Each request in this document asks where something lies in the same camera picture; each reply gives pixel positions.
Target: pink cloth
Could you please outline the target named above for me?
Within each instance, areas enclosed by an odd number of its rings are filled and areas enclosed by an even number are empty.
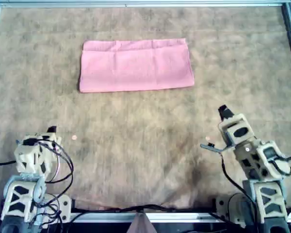
[[[81,92],[160,90],[194,85],[185,39],[87,41]]]

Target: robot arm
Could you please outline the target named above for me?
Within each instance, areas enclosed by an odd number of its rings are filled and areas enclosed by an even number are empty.
[[[217,149],[211,143],[201,144],[201,147],[217,153],[233,150],[248,179],[242,184],[257,209],[254,223],[259,232],[271,232],[273,227],[290,232],[285,207],[286,192],[282,181],[291,175],[291,157],[286,157],[274,141],[264,142],[258,139],[243,114],[234,115],[225,105],[218,111],[221,117],[218,128],[226,147]],[[252,227],[252,208],[245,195],[219,197],[216,207],[220,216],[244,227]]]
[[[49,224],[70,221],[71,199],[46,193],[46,179],[54,173],[54,162],[59,162],[61,153],[62,139],[55,133],[53,126],[47,133],[17,141],[14,155],[19,175],[12,176],[4,188],[0,233],[13,232],[15,227],[18,232],[38,233]]]

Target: small pink object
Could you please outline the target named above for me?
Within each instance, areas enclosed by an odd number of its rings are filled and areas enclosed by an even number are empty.
[[[143,91],[194,85],[185,39],[87,41],[80,91]]]

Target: metal frame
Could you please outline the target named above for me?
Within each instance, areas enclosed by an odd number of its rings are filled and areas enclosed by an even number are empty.
[[[79,213],[72,213],[73,219]],[[146,213],[152,223],[220,223],[208,213]],[[88,213],[80,216],[75,223],[125,223],[132,222],[135,213]]]
[[[247,7],[282,6],[291,45],[291,0],[0,0],[2,7]],[[91,213],[75,222],[132,222],[134,213]],[[207,213],[147,213],[151,222],[221,222]]]

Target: tan mat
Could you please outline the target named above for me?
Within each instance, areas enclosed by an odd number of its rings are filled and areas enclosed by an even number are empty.
[[[187,39],[192,88],[80,94],[85,40]],[[209,206],[236,189],[220,158],[217,108],[244,113],[291,155],[291,51],[278,7],[7,9],[0,16],[0,162],[15,139],[58,125],[75,164],[79,207]],[[228,173],[244,173],[226,153]],[[62,166],[61,175],[68,172]],[[0,167],[2,189],[15,166]],[[67,185],[49,187],[59,193]],[[291,205],[291,177],[286,181]]]

